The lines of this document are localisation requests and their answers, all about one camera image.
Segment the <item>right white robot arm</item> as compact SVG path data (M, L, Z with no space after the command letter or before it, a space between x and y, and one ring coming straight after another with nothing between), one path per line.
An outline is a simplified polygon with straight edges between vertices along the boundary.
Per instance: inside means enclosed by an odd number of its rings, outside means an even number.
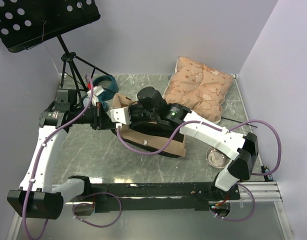
M130 127L146 124L150 130L176 134L200 140L227 159L213 181L212 195L223 199L238 181L249 180L258 158L258 138L249 132L244 135L220 127L179 103L167 103L153 87L145 87L137 94L138 100L129 108Z

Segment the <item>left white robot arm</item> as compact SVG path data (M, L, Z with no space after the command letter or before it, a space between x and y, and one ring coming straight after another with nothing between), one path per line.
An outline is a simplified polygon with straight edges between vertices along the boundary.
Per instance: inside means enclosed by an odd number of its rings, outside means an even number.
M76 108L75 96L62 103L51 103L40 115L38 141L30 166L17 190L10 190L7 202L22 218L57 219L65 203L77 197L87 201L92 195L89 177L74 175L65 183L53 186L52 176L61 146L73 124L87 124L94 130L114 126L98 97L87 98Z

